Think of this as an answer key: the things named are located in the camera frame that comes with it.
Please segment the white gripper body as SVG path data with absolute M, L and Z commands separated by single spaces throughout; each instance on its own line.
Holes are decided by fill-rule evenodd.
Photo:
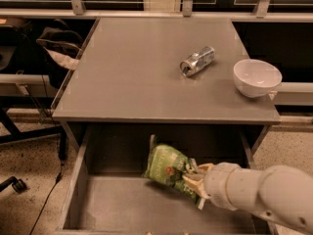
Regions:
M 239 169 L 238 164 L 220 163 L 212 167 L 205 175 L 203 186 L 209 200 L 218 208 L 236 211 L 227 194 L 227 181 L 230 175 Z

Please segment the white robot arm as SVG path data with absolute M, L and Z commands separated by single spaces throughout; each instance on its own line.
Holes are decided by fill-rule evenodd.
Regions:
M 202 164 L 183 179 L 203 202 L 313 234 L 313 177 L 297 168 L 273 165 L 257 170 L 231 163 Z

